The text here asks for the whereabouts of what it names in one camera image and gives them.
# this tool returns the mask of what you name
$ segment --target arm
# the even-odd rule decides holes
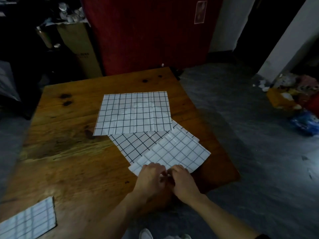
[[[225,212],[218,205],[199,192],[193,177],[181,165],[174,165],[168,173],[173,177],[175,186],[170,185],[173,193],[184,203],[191,206],[210,226],[220,239],[255,239],[257,232]]]
[[[165,181],[160,179],[160,174],[166,174],[166,169],[158,163],[143,165],[138,175],[134,190],[112,210],[100,224],[105,229],[96,238],[122,238],[130,221],[146,202],[165,187]]]

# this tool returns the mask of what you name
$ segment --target white checkered cloth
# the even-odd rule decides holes
[[[53,197],[0,223],[0,239],[35,239],[56,226]]]
[[[166,169],[180,164],[190,173],[195,171],[209,157],[210,152],[185,131],[184,128],[174,128],[150,151],[133,163],[129,170],[138,176],[143,165],[154,162],[164,165]]]
[[[173,128],[178,128],[186,132],[186,134],[194,139],[199,141],[199,139],[189,133],[176,121],[172,120]],[[127,161],[130,164],[133,164],[134,161],[137,161],[141,156],[146,152],[151,150],[168,132],[159,131],[159,132],[137,132],[137,133],[127,133],[127,134],[115,134],[110,135],[110,139],[118,147],[120,152],[124,155]]]
[[[94,136],[172,130],[166,91],[104,95]]]

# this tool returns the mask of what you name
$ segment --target red wall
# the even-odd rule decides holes
[[[82,0],[106,75],[203,64],[222,0],[208,0],[205,22],[194,24],[199,0]]]

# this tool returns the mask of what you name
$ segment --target gray floor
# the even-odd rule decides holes
[[[257,83],[252,77],[249,68],[234,64],[205,64],[181,76],[182,86],[241,174],[240,182],[208,196],[272,238],[317,238],[319,138],[293,130],[289,114],[272,108],[265,93],[252,86]],[[0,197],[28,125],[22,118],[0,113]],[[154,239],[182,233],[193,239],[216,238],[182,204],[133,221],[124,237],[138,238],[145,227]]]

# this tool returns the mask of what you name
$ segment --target wood grain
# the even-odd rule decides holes
[[[108,136],[93,136],[104,94],[167,91],[172,118],[212,154],[193,173],[203,193],[239,173],[169,68],[47,86],[0,204],[0,221],[54,196],[58,226],[43,238],[82,238],[133,190],[136,176]],[[166,207],[165,190],[143,213]]]

